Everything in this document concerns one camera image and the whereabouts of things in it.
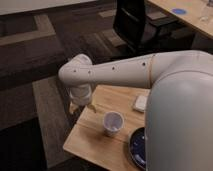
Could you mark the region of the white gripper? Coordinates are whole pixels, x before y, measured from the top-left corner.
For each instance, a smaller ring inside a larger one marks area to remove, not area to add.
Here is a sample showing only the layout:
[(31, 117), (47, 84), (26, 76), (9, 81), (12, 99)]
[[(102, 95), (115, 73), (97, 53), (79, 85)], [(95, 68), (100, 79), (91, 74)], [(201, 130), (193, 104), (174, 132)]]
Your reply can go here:
[[(71, 101), (74, 103), (70, 103), (69, 113), (73, 115), (76, 110), (75, 104), (78, 106), (85, 106), (92, 101), (91, 86), (89, 84), (84, 84), (80, 86), (71, 87), (69, 96)], [(94, 113), (97, 112), (96, 107), (93, 104), (89, 104), (88, 108), (90, 108)]]

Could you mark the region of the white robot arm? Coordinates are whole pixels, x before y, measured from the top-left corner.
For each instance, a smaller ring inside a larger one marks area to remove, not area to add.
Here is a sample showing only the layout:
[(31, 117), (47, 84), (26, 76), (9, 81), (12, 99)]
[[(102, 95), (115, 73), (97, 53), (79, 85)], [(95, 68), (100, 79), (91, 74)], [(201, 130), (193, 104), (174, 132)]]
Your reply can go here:
[(76, 105), (91, 101), (93, 84), (149, 89), (146, 171), (213, 171), (213, 54), (159, 52), (102, 64), (78, 54), (58, 76)]

